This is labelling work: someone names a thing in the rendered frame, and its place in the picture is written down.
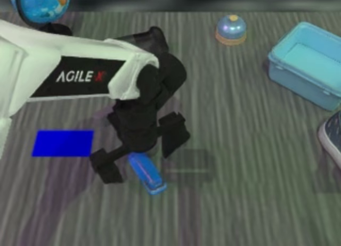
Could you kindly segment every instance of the gray tabletop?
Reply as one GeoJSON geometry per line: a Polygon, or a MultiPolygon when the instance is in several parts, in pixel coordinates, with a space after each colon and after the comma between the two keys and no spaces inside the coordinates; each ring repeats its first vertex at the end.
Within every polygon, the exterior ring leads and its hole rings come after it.
{"type": "MultiPolygon", "coordinates": [[[[340,245],[340,193],[320,160],[317,127],[330,116],[271,82],[262,62],[300,21],[341,35],[340,12],[240,13],[248,38],[214,38],[226,13],[69,13],[77,36],[115,38],[160,26],[188,81],[161,113],[180,110],[192,138],[158,167],[168,189],[151,197],[128,180],[103,185],[86,159],[31,158],[38,129],[95,128],[94,150],[118,143],[96,112],[109,99],[26,104],[0,162],[0,245],[340,245]]],[[[15,14],[0,18],[21,23],[15,14]]]]}

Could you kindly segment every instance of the globe stand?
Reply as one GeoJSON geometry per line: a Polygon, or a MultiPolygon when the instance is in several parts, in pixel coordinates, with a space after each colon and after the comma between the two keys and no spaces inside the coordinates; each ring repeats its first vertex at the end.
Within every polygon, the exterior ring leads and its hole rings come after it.
{"type": "Polygon", "coordinates": [[[63,24],[59,23],[47,23],[39,28],[40,31],[51,33],[51,34],[57,34],[57,35],[64,35],[64,36],[72,36],[72,30],[63,24]]]}

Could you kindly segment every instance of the blue mat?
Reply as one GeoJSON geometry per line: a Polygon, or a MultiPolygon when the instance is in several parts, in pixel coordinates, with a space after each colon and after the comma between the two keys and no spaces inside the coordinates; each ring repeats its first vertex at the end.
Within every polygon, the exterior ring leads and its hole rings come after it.
{"type": "Polygon", "coordinates": [[[89,157],[92,130],[40,130],[32,152],[33,157],[89,157]]]}

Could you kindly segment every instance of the globe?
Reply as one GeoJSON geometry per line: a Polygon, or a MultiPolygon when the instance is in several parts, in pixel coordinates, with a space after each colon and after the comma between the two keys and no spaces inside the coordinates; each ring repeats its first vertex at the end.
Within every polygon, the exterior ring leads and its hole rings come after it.
{"type": "MultiPolygon", "coordinates": [[[[15,0],[11,0],[17,10],[15,0]]],[[[21,6],[26,17],[35,23],[53,22],[66,12],[70,0],[21,0],[21,6]]]]}

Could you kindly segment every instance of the dark background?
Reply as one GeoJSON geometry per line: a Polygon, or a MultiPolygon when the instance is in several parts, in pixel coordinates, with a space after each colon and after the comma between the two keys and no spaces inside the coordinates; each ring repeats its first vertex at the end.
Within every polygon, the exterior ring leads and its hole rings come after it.
{"type": "MultiPolygon", "coordinates": [[[[71,11],[94,10],[338,10],[341,0],[71,0],[71,11]]],[[[11,10],[9,0],[0,0],[0,11],[11,10]]]]}

